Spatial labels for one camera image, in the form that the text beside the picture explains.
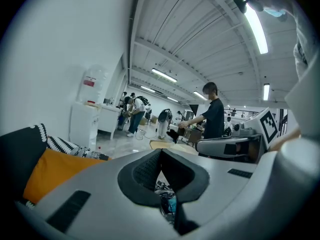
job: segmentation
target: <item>fluorescent light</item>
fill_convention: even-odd
[[[167,97],[169,100],[172,100],[172,101],[174,101],[174,102],[179,102],[179,101],[177,101],[177,100],[175,100],[175,99],[173,99],[173,98],[170,98],[170,97]]]
[[[147,87],[144,87],[144,86],[140,86],[142,89],[145,89],[145,90],[147,90],[147,91],[149,91],[149,92],[152,92],[152,93],[155,93],[156,91],[155,90],[151,90],[151,89],[149,89],[149,88],[147,88]]]
[[[259,51],[261,54],[268,53],[268,45],[264,30],[262,28],[261,22],[258,15],[254,9],[252,9],[249,4],[246,4],[246,12],[244,14],[248,20],[250,27],[253,31],[256,43],[258,44]]]
[[[165,73],[162,73],[162,72],[160,72],[159,70],[157,70],[157,69],[155,69],[155,68],[152,69],[152,72],[153,72],[153,73],[156,73],[156,74],[158,74],[159,76],[162,76],[162,77],[164,77],[164,78],[166,78],[166,79],[168,79],[168,80],[170,80],[170,81],[172,81],[172,82],[174,82],[174,83],[177,81],[177,79],[174,79],[173,77],[171,77],[171,76],[169,76],[169,75],[167,75],[167,74],[165,74]]]
[[[270,84],[266,83],[263,88],[263,100],[267,101],[269,98]]]
[[[203,97],[199,92],[197,92],[197,91],[194,91],[193,92],[195,95],[197,95],[197,96],[199,96],[201,99],[203,99],[203,100],[205,100],[205,101],[207,101],[208,99],[206,99],[205,97]]]

